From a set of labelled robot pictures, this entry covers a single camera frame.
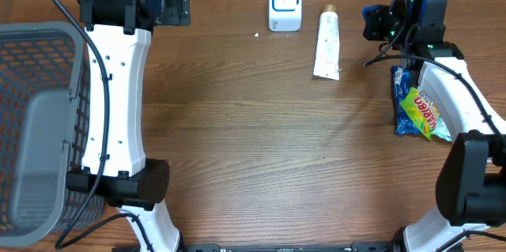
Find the green Haribo candy bag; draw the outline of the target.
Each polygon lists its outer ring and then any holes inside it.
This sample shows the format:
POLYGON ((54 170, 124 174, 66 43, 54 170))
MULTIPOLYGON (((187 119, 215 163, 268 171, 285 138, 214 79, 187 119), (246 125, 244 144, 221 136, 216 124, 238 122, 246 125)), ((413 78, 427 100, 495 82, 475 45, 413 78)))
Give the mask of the green Haribo candy bag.
POLYGON ((418 88, 410 88, 400 103, 408 118, 427 139, 432 139, 440 113, 432 99, 418 88))

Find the light green wipes packet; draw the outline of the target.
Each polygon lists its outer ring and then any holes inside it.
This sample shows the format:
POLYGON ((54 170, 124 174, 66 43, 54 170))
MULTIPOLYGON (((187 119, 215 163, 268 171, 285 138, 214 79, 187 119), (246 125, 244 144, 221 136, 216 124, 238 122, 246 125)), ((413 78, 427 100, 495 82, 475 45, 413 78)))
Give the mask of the light green wipes packet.
POLYGON ((438 138, 444 139, 445 141, 452 142, 451 134, 441 117, 438 118, 437 123, 436 123, 436 127, 432 131, 432 135, 435 135, 438 138))

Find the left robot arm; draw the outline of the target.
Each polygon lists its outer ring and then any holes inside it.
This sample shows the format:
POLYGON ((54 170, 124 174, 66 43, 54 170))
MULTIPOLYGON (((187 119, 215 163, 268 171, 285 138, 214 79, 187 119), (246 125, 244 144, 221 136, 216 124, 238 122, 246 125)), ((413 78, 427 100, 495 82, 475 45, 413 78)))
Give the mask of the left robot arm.
POLYGON ((89 52, 89 132, 66 187, 101 196, 129 218, 138 251, 181 251, 164 201, 168 162, 147 158, 142 144, 145 60, 165 0, 77 1, 89 52))

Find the white tube with gold cap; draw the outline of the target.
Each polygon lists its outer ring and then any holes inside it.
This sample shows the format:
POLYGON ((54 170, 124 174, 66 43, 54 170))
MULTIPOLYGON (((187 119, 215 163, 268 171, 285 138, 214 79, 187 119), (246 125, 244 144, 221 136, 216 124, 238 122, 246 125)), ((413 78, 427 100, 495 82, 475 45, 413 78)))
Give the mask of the white tube with gold cap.
POLYGON ((327 4, 319 16, 313 75, 338 81, 340 38, 337 7, 327 4))

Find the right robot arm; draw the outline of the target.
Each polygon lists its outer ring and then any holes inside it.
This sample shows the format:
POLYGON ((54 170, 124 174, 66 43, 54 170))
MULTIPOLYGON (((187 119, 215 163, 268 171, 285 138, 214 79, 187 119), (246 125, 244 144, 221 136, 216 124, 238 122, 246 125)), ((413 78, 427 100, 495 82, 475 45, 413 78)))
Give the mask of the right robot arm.
POLYGON ((363 36, 399 51, 443 119, 452 147, 436 181, 436 206, 389 242, 353 251, 461 251, 461 242, 505 223, 505 121, 473 82, 463 53, 444 40, 447 0, 392 0, 366 6, 363 36))

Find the blue Oreo cookie pack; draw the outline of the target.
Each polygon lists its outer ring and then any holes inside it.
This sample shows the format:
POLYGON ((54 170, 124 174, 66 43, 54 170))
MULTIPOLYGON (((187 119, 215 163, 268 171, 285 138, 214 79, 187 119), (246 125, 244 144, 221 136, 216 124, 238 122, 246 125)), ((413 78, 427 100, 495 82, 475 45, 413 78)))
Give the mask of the blue Oreo cookie pack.
POLYGON ((393 82, 392 91, 396 121, 395 133, 397 135, 420 135, 420 130, 413 124, 401 105, 401 102, 406 98, 410 91, 410 72, 403 69, 401 66, 392 66, 391 77, 393 82))

